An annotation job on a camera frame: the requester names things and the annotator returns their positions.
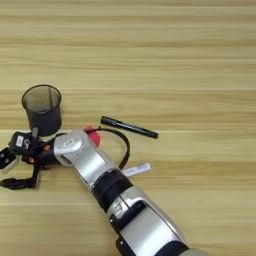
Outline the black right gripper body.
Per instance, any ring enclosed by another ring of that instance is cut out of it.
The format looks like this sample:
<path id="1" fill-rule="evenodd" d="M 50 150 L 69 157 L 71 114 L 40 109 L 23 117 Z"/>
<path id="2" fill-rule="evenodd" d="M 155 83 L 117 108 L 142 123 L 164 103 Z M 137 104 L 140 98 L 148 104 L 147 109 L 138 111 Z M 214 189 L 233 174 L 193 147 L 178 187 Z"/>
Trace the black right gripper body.
<path id="1" fill-rule="evenodd" d="M 22 154 L 21 160 L 27 164 L 39 164 L 42 168 L 58 165 L 59 162 L 54 154 L 54 142 L 56 137 L 43 141 L 39 137 L 37 127 L 29 134 L 29 146 Z"/>

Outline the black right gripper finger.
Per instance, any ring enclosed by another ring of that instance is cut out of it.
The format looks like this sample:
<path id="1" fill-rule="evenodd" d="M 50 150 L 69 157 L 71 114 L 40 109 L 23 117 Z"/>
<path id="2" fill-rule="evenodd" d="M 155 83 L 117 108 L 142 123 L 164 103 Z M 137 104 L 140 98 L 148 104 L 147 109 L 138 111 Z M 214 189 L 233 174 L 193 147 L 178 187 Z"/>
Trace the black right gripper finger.
<path id="1" fill-rule="evenodd" d="M 7 178 L 0 181 L 0 186 L 10 190 L 34 189 L 37 184 L 40 167 L 35 165 L 32 176 L 26 179 Z"/>

